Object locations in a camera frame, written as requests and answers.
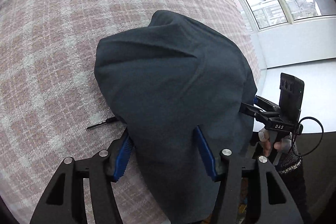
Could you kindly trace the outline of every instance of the black cable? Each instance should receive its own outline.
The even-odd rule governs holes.
[[[304,121],[304,120],[314,120],[315,122],[317,122],[319,125],[320,125],[320,127],[321,127],[321,129],[322,129],[322,134],[321,134],[321,139],[320,139],[320,141],[319,141],[319,143],[312,149],[312,150],[310,150],[308,153],[305,153],[305,154],[296,154],[296,152],[294,151],[294,149],[293,149],[293,146],[294,146],[294,143],[295,143],[295,141],[296,141],[296,138],[297,138],[297,135],[298,135],[298,131],[299,131],[299,129],[300,129],[300,124],[301,124],[301,122],[302,121]],[[318,148],[318,146],[320,145],[320,143],[322,142],[322,138],[323,138],[323,133],[324,133],[324,129],[323,129],[323,125],[321,124],[321,122],[319,121],[319,120],[317,120],[316,118],[314,118],[314,117],[304,117],[304,118],[302,118],[299,122],[298,122],[298,125],[297,125],[297,128],[296,128],[296,130],[295,130],[295,133],[293,133],[293,136],[292,136],[292,145],[291,145],[291,148],[290,148],[290,150],[292,150],[293,151],[293,154],[295,155],[295,156],[297,156],[297,157],[304,157],[304,156],[306,156],[306,155],[309,155],[310,153],[312,153],[316,148]]]

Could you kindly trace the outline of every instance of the round metal bolt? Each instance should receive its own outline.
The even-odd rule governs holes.
[[[101,157],[106,157],[109,154],[109,152],[107,150],[102,150],[99,152],[99,156]]]
[[[260,156],[259,161],[262,162],[262,163],[265,163],[265,162],[267,162],[267,158],[265,156]]]
[[[223,149],[222,150],[222,153],[223,155],[225,156],[230,156],[232,154],[231,150],[230,149]]]
[[[65,163],[65,164],[70,164],[70,163],[72,163],[72,158],[71,158],[71,157],[67,157],[67,158],[65,158],[65,159],[64,159],[64,163]]]

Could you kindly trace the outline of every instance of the white wall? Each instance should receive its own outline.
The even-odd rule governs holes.
[[[300,118],[315,117],[322,123],[325,132],[336,131],[336,58],[268,69],[261,96],[276,104],[280,97],[282,72],[304,81]],[[314,121],[303,121],[302,124],[304,133],[321,132]],[[256,123],[254,130],[262,127],[262,124]]]
[[[313,19],[251,34],[267,68],[336,57],[336,17]]]

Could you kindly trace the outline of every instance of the dark clothing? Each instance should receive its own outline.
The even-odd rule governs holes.
[[[139,168],[172,224],[207,218],[219,184],[207,176],[193,129],[221,149],[245,154],[253,118],[250,66],[228,38],[186,16],[157,11],[147,27],[100,40],[95,77],[128,126]]]

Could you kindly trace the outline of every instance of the screwdriver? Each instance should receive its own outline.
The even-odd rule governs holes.
[[[93,124],[91,126],[86,127],[86,130],[91,129],[91,128],[95,128],[95,127],[98,127],[98,126],[101,126],[101,125],[106,124],[106,123],[112,123],[112,122],[118,122],[118,121],[119,120],[116,117],[107,118],[103,122],[99,122],[99,123],[96,123],[96,124]]]

